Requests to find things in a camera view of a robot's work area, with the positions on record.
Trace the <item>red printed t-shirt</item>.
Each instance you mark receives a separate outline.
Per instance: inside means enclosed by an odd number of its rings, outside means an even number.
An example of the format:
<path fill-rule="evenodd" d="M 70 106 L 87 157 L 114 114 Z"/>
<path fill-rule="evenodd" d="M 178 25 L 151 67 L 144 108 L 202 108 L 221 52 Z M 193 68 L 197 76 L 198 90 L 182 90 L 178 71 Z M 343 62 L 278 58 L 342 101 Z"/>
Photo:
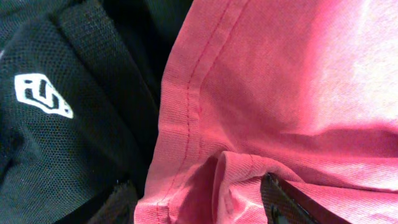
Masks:
<path fill-rule="evenodd" d="M 165 68 L 135 223 L 268 223 L 274 173 L 397 222 L 397 2 L 194 1 Z"/>

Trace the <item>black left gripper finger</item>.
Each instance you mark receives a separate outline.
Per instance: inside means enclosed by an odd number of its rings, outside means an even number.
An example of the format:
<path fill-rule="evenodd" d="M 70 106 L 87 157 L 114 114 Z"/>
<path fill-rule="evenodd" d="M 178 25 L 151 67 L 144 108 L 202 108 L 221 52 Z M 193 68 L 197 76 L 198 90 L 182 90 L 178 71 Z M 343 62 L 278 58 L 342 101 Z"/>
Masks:
<path fill-rule="evenodd" d="M 263 176 L 260 191 L 268 223 L 350 224 L 274 173 Z"/>

